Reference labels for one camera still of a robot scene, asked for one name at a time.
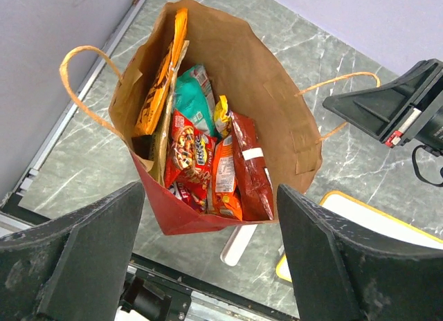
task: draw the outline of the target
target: floor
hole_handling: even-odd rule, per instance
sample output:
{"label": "floor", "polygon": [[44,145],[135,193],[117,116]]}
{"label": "floor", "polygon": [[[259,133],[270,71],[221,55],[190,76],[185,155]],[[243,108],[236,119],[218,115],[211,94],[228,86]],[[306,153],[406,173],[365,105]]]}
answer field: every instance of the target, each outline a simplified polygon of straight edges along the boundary
{"label": "floor", "polygon": [[[119,43],[113,61],[120,70],[149,36],[164,3],[147,0]],[[327,34],[273,0],[197,0],[247,20],[257,36],[282,62],[300,89],[353,71],[376,73],[382,82],[396,77],[378,63]],[[85,103],[107,117],[116,76],[105,68]],[[374,86],[370,77],[358,77],[312,91],[305,96],[322,133],[341,119],[321,102],[330,94]],[[323,145],[323,166],[307,196],[319,202],[331,190],[340,190],[394,215],[437,237],[443,237],[443,198],[434,187],[413,174],[410,154],[414,143],[389,150],[358,129],[347,126]],[[441,160],[419,156],[424,175],[438,181]],[[21,202],[48,217],[57,217],[96,201],[138,179],[125,145],[106,129],[77,112]],[[244,295],[277,310],[298,316],[293,290],[275,275],[282,245],[279,226],[259,226],[236,267],[220,262],[219,254],[232,229],[184,237],[165,237],[155,222],[149,202],[134,251],[189,275]]]}

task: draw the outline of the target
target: yellow edge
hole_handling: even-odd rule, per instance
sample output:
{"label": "yellow edge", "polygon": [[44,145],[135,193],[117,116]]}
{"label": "yellow edge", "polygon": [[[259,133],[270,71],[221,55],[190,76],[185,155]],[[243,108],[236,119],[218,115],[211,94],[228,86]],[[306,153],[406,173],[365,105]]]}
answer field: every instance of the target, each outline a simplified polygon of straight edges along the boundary
{"label": "yellow edge", "polygon": [[284,254],[278,262],[277,267],[275,268],[275,273],[279,278],[292,283],[292,279],[290,277],[286,277],[280,272],[280,268],[282,268],[283,262],[286,262],[286,254]]}
{"label": "yellow edge", "polygon": [[[391,220],[393,220],[393,221],[395,221],[397,223],[400,223],[401,225],[406,226],[407,228],[410,228],[411,230],[414,230],[415,232],[418,232],[418,233],[420,233],[420,234],[422,234],[422,235],[424,235],[424,236],[426,236],[428,238],[431,238],[432,240],[435,240],[436,242],[439,242],[439,243],[443,244],[443,240],[441,240],[441,239],[439,239],[439,238],[437,238],[437,237],[435,237],[433,235],[430,235],[427,232],[421,231],[420,229],[417,229],[415,226],[407,224],[406,222],[403,222],[403,221],[401,221],[401,220],[399,220],[399,219],[397,219],[397,218],[395,218],[395,217],[393,217],[393,216],[391,216],[389,214],[386,214],[385,212],[382,212],[381,210],[378,210],[378,209],[376,209],[374,207],[371,207],[370,205],[367,205],[366,203],[364,203],[364,202],[362,202],[360,200],[354,199],[353,197],[351,197],[351,196],[349,196],[349,195],[347,195],[347,194],[345,194],[345,193],[343,193],[341,191],[338,191],[338,190],[326,193],[325,196],[323,197],[323,199],[321,199],[319,205],[323,205],[326,202],[326,199],[329,198],[333,194],[338,194],[338,195],[340,195],[340,196],[342,196],[342,197],[344,197],[344,198],[346,198],[348,200],[351,200],[351,201],[353,201],[355,203],[358,203],[359,205],[362,205],[363,207],[365,207],[365,208],[367,208],[369,210],[372,210],[373,212],[376,212],[377,214],[380,214],[380,215],[382,215],[382,216],[384,216],[384,217],[386,217],[388,219],[391,219]],[[283,265],[283,262],[285,262],[285,261],[286,261],[286,254],[284,254],[282,259],[278,262],[277,267],[275,268],[275,272],[277,273],[277,276],[279,278],[284,279],[284,280],[286,280],[288,282],[292,282],[292,279],[290,277],[288,278],[288,277],[284,276],[280,272],[280,268]]]}
{"label": "yellow edge", "polygon": [[399,223],[399,224],[401,224],[401,225],[403,225],[403,226],[406,226],[407,228],[410,228],[411,230],[414,230],[415,232],[418,232],[418,233],[420,233],[420,234],[422,234],[422,235],[424,235],[424,236],[426,236],[426,237],[428,237],[428,238],[431,238],[432,240],[435,240],[435,241],[437,241],[437,242],[443,244],[443,240],[441,240],[441,239],[439,239],[439,238],[437,238],[437,237],[435,237],[435,236],[433,236],[433,235],[430,235],[430,234],[428,234],[427,232],[421,231],[420,229],[417,229],[415,226],[412,226],[412,225],[410,225],[410,224],[407,224],[407,223],[405,223],[405,222],[403,222],[403,221],[401,221],[401,220],[399,220],[399,219],[397,219],[397,218],[395,218],[395,217],[393,217],[393,216],[391,216],[391,215],[389,215],[389,214],[386,214],[385,212],[382,212],[381,210],[378,210],[378,209],[376,209],[376,208],[374,208],[374,207],[371,207],[370,205],[367,205],[366,203],[364,203],[364,202],[362,202],[362,201],[360,201],[360,200],[354,199],[354,198],[352,198],[351,196],[349,196],[349,195],[347,195],[347,194],[345,194],[345,193],[343,193],[343,192],[341,192],[341,191],[331,191],[331,192],[328,192],[328,193],[323,197],[323,199],[320,201],[320,205],[324,204],[324,202],[326,201],[326,199],[327,199],[329,196],[333,195],[333,194],[338,194],[338,195],[340,195],[340,196],[343,196],[344,198],[347,198],[348,200],[351,200],[351,201],[353,201],[353,202],[355,202],[355,203],[358,203],[359,205],[362,205],[363,207],[365,207],[365,208],[367,208],[367,209],[369,209],[369,210],[372,210],[373,212],[376,212],[377,214],[380,214],[380,215],[382,215],[382,216],[384,216],[384,217],[386,217],[386,218],[388,218],[388,219],[391,219],[391,220],[393,220],[393,221],[395,221],[395,222],[397,222],[397,223]]}

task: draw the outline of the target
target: paper bag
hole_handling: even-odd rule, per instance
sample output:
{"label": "paper bag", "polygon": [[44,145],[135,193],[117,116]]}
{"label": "paper bag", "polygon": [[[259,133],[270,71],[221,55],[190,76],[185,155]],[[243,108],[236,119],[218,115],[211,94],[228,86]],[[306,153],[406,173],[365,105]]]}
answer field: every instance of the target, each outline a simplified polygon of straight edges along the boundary
{"label": "paper bag", "polygon": [[[302,193],[310,186],[322,163],[320,134],[302,96],[296,95],[297,86],[244,20],[196,1],[183,0],[163,7],[149,39],[137,50],[121,76],[109,115],[129,147],[152,210],[166,235],[256,223],[197,214],[176,199],[167,186],[161,185],[159,169],[153,169],[150,155],[143,149],[134,149],[134,125],[172,40],[174,17],[179,8],[188,9],[186,39],[189,41],[179,75],[195,64],[203,64],[215,98],[226,95],[233,111],[254,119],[274,191],[281,183]],[[165,141],[168,136],[158,137]],[[163,154],[158,161],[164,160]],[[277,220],[275,206],[274,221]]]}

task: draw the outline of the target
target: wall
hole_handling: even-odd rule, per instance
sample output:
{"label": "wall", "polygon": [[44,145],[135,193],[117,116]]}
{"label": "wall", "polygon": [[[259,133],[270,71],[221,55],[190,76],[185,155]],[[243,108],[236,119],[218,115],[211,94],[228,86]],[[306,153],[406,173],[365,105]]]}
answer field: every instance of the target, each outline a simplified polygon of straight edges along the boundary
{"label": "wall", "polygon": [[[72,48],[101,47],[133,0],[0,0],[0,200],[69,101],[58,75]],[[76,89],[95,55],[70,65]]]}
{"label": "wall", "polygon": [[276,0],[397,74],[443,60],[443,0]]}

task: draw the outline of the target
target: snack bag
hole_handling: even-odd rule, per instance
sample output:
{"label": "snack bag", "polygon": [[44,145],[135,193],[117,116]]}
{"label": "snack bag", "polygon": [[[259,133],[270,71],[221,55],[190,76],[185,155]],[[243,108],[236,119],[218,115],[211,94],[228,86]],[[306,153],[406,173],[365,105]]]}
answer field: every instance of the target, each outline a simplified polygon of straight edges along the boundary
{"label": "snack bag", "polygon": [[231,130],[230,111],[228,109],[228,100],[225,95],[220,95],[220,101],[215,105],[214,123],[215,128],[222,138],[229,135]]}
{"label": "snack bag", "polygon": [[211,214],[243,219],[233,160],[233,136],[230,134],[215,148],[211,184]]}
{"label": "snack bag", "polygon": [[214,104],[208,103],[199,81],[189,73],[177,79],[175,109],[189,119],[199,131],[208,136],[216,136],[213,122]]}
{"label": "snack bag", "polygon": [[168,96],[168,89],[171,83],[172,74],[177,67],[180,52],[186,37],[188,25],[188,9],[181,8],[175,16],[174,39],[168,47],[166,56],[157,71],[154,84],[147,93],[145,104],[138,115],[136,126],[134,127],[134,137],[146,136],[154,133],[159,122],[165,99]]}
{"label": "snack bag", "polygon": [[166,160],[165,186],[171,186],[180,173],[194,161],[194,126],[180,112],[172,116],[172,145]]}
{"label": "snack bag", "polygon": [[183,58],[188,49],[189,41],[183,43],[181,56],[177,63],[177,68],[172,74],[171,84],[168,91],[163,112],[160,115],[159,123],[157,124],[154,133],[150,136],[139,136],[132,138],[132,145],[135,152],[142,158],[152,162],[150,170],[151,177],[160,185],[165,186],[163,177],[165,176],[165,164],[168,157],[168,143],[170,125],[172,121],[172,108],[174,102],[174,90],[177,83],[178,68],[180,67]]}
{"label": "snack bag", "polygon": [[195,141],[192,161],[177,177],[195,196],[196,201],[203,205],[208,196],[208,187],[213,168],[213,157],[217,138],[205,135],[194,129]]}
{"label": "snack bag", "polygon": [[272,184],[254,121],[232,113],[235,175],[242,198],[243,220],[273,219]]}
{"label": "snack bag", "polygon": [[173,193],[178,200],[182,200],[198,213],[202,214],[206,211],[206,202],[202,205],[200,201],[196,200],[196,196],[192,195],[182,183],[174,182],[169,187],[169,192]]}
{"label": "snack bag", "polygon": [[208,78],[208,74],[206,73],[205,67],[201,64],[195,65],[194,67],[190,68],[185,73],[183,73],[181,77],[186,79],[189,77],[193,77],[194,79],[196,79],[196,81],[199,82],[201,90],[205,95],[206,102],[208,103],[209,114],[212,119],[215,108],[215,99],[214,99],[213,88],[210,85],[210,81]]}

